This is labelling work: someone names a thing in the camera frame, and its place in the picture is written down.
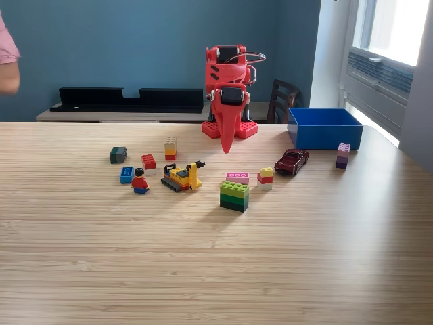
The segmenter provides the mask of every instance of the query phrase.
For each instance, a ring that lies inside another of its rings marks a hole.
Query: lego minifigure
[[[146,194],[150,189],[150,186],[147,184],[147,181],[144,179],[144,169],[137,168],[134,172],[134,179],[131,183],[131,187],[134,188],[135,193]]]

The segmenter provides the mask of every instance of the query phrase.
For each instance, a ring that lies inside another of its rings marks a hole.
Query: blue lego brick
[[[290,108],[287,130],[296,149],[358,150],[363,125],[343,108]]]
[[[123,167],[120,172],[120,182],[122,184],[128,184],[133,181],[134,178],[134,167]]]

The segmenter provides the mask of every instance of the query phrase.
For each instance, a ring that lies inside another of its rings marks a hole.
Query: white wall
[[[427,13],[400,149],[433,173],[433,0]]]
[[[350,11],[349,0],[322,0],[310,107],[337,108],[340,72]]]

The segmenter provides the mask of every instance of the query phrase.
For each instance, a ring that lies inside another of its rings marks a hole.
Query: wooden chair
[[[289,108],[293,108],[296,96],[299,93],[299,89],[295,86],[275,79],[273,81],[271,101],[269,102],[267,123],[275,124],[275,114],[277,115],[277,124],[287,123]]]

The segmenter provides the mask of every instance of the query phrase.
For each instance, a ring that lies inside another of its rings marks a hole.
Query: dark red toy car
[[[284,152],[284,156],[275,163],[275,170],[281,174],[296,175],[307,161],[309,161],[308,151],[287,149],[286,152]]]

